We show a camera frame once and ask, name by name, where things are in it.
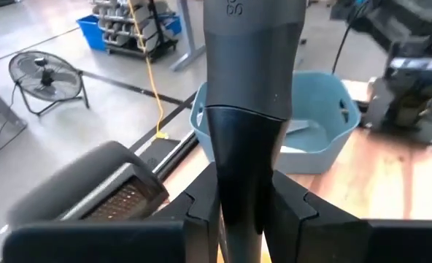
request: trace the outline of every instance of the black funnel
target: black funnel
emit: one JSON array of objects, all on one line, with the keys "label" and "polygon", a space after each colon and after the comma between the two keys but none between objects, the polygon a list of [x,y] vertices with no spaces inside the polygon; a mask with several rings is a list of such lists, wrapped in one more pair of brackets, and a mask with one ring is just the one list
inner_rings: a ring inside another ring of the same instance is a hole
[{"label": "black funnel", "polygon": [[306,0],[204,0],[207,116],[231,263],[259,262]]}]

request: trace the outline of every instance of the light blue basket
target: light blue basket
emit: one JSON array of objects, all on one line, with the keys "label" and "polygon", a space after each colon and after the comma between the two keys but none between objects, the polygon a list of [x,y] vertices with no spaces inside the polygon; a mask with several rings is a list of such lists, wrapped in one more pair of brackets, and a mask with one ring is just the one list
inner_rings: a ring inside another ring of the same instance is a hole
[{"label": "light blue basket", "polygon": [[[337,77],[322,72],[293,73],[293,122],[276,169],[285,174],[327,172],[360,121],[357,105]],[[204,114],[207,84],[195,98],[190,124],[210,161],[214,160]]]}]

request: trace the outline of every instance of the table top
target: table top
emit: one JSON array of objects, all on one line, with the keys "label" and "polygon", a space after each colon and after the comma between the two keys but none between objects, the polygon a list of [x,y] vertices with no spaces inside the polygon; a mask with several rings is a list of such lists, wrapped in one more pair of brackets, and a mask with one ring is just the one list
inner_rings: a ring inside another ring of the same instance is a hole
[{"label": "table top", "polygon": [[[353,99],[369,100],[368,83],[344,84]],[[171,199],[208,164],[193,150],[164,183]],[[359,218],[432,219],[432,146],[356,129],[327,173],[288,176]]]}]

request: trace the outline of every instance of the metal grille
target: metal grille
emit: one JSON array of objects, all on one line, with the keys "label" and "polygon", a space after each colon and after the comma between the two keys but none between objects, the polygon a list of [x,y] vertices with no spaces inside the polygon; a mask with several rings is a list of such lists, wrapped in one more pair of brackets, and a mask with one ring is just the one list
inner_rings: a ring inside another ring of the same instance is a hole
[{"label": "metal grille", "polygon": [[92,211],[83,217],[87,221],[124,221],[147,206],[147,199],[136,185],[140,183],[131,177],[118,190],[112,192]]}]

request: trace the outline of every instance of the black floor fan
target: black floor fan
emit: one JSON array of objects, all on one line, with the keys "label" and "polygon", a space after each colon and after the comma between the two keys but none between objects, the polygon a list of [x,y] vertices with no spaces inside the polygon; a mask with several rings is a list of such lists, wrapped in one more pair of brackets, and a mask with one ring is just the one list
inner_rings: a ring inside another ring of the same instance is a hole
[{"label": "black floor fan", "polygon": [[[75,100],[83,100],[85,106],[90,107],[82,72],[62,58],[40,51],[18,53],[9,62],[9,73],[30,113],[40,116],[54,105]],[[35,111],[26,94],[51,103]]]}]

